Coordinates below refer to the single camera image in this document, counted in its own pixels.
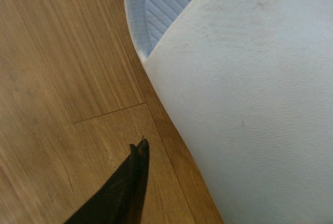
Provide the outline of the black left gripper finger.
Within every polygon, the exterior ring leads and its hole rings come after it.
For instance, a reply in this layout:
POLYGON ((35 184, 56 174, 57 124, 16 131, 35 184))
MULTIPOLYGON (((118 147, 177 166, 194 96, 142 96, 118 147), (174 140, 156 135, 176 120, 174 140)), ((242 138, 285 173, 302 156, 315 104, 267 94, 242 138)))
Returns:
POLYGON ((149 174, 149 143, 130 154, 106 183, 65 223, 141 223, 149 174))

